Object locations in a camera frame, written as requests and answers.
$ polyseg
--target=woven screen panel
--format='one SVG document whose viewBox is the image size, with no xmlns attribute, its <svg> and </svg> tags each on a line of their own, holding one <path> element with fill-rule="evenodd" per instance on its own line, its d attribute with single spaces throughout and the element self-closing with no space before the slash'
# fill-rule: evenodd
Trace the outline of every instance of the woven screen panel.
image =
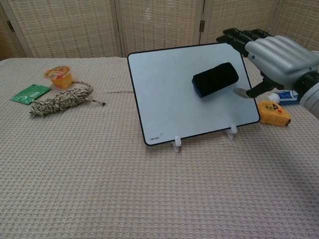
<svg viewBox="0 0 319 239">
<path fill-rule="evenodd" d="M 15 45 L 12 34 L 4 18 L 4 11 L 0 6 L 0 60 L 22 57 Z"/>
<path fill-rule="evenodd" d="M 108 0 L 9 0 L 34 57 L 116 56 Z"/>
<path fill-rule="evenodd" d="M 287 36 L 309 50 L 319 50 L 319 1 L 286 0 L 274 34 Z"/>
<path fill-rule="evenodd" d="M 209 17 L 205 23 L 204 37 L 201 43 L 216 42 L 216 38 L 228 28 L 268 30 L 267 22 L 272 11 L 274 0 L 215 0 L 205 4 Z"/>
<path fill-rule="evenodd" d="M 126 54 L 192 45 L 196 0 L 119 0 Z"/>
</svg>

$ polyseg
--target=green packet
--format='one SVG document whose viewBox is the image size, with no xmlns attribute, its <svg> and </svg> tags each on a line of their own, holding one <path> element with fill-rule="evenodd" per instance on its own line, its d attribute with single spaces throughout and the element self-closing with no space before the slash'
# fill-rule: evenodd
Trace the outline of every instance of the green packet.
<svg viewBox="0 0 319 239">
<path fill-rule="evenodd" d="M 50 90 L 50 87 L 33 84 L 11 97 L 10 100 L 29 105 L 33 100 L 39 98 Z"/>
</svg>

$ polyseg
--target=orange jelly cup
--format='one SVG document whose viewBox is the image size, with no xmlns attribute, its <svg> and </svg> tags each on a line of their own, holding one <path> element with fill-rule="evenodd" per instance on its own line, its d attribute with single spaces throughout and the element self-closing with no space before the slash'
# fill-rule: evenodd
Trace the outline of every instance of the orange jelly cup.
<svg viewBox="0 0 319 239">
<path fill-rule="evenodd" d="M 47 70 L 44 77 L 50 79 L 59 88 L 68 88 L 72 85 L 72 74 L 68 66 L 57 66 Z"/>
</svg>

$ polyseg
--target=white plastic stand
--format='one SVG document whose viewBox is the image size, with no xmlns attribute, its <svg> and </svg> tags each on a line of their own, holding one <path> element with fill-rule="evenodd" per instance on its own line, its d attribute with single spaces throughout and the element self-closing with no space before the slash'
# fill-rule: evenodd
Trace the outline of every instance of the white plastic stand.
<svg viewBox="0 0 319 239">
<path fill-rule="evenodd" d="M 237 127 L 234 124 L 230 126 L 230 129 L 225 130 L 225 133 L 227 134 L 230 140 L 234 139 L 234 135 L 237 134 L 237 132 Z"/>
<path fill-rule="evenodd" d="M 179 148 L 181 147 L 181 140 L 179 136 L 175 137 L 175 141 L 172 142 L 173 148 L 175 150 L 175 153 L 179 152 Z"/>
</svg>

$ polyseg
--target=black eraser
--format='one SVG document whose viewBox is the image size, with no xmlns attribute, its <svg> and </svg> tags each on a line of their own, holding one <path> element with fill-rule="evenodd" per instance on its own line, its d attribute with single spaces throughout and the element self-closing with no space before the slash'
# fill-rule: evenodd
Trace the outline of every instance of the black eraser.
<svg viewBox="0 0 319 239">
<path fill-rule="evenodd" d="M 205 97 L 238 81 L 238 74 L 230 62 L 193 76 L 192 82 L 198 95 Z"/>
</svg>

